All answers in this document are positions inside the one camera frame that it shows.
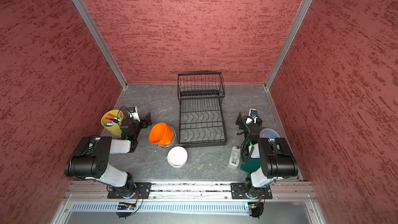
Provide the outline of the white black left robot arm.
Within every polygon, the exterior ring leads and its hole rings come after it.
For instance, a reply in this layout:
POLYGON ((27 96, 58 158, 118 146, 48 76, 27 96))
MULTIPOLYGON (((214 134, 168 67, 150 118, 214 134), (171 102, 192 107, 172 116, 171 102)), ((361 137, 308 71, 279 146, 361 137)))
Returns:
POLYGON ((138 146, 141 129, 152 125, 151 114, 140 119, 135 107, 112 111, 104 116, 103 125, 117 129, 119 139, 110 136, 83 137, 71 157, 64 174, 80 180, 98 181, 107 186, 109 199, 148 199, 151 183, 134 182, 131 173, 121 171, 109 164, 110 154, 133 153, 138 146))

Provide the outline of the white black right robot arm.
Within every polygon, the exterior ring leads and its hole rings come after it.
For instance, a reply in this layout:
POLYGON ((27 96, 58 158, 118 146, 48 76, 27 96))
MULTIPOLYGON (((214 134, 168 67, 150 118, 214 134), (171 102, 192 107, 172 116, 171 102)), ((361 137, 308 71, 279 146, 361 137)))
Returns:
POLYGON ((296 177, 299 168, 293 152, 276 131, 262 127, 256 110, 238 115, 236 125, 244 137, 240 146, 240 169, 247 172, 244 183, 231 185, 233 199, 271 199, 270 184, 296 177))

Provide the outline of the orange plastic bowl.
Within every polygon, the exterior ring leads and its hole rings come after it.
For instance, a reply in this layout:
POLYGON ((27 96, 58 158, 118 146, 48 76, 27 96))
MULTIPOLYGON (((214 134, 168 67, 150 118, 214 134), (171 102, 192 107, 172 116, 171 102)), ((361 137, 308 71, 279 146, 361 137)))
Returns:
POLYGON ((156 124, 149 135, 149 142, 158 146, 168 146, 175 137, 173 129, 165 123, 156 124))

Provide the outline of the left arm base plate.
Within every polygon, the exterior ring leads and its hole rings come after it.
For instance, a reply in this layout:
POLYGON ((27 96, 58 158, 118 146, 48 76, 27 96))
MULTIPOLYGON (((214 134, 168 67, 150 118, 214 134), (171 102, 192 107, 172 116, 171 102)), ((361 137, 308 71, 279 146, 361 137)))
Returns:
POLYGON ((132 189, 126 187, 115 188, 109 186, 108 199, 134 200, 138 198, 148 199, 151 191, 152 183, 133 183, 132 189))

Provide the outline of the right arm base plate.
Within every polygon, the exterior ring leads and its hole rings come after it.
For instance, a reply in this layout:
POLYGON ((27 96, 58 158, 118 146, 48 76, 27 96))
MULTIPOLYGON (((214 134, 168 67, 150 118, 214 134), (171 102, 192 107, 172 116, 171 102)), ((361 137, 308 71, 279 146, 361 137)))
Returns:
POLYGON ((232 199, 270 200, 273 198, 270 186, 255 188, 246 183, 231 183, 232 199))

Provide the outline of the white ceramic bowl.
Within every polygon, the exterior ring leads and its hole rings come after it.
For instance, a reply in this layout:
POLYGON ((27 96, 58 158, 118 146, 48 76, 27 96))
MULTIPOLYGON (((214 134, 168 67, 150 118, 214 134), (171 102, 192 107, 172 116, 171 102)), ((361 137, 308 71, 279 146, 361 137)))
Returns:
POLYGON ((173 147, 168 155, 167 161, 173 168, 182 168, 188 160, 188 152, 183 147, 173 147))

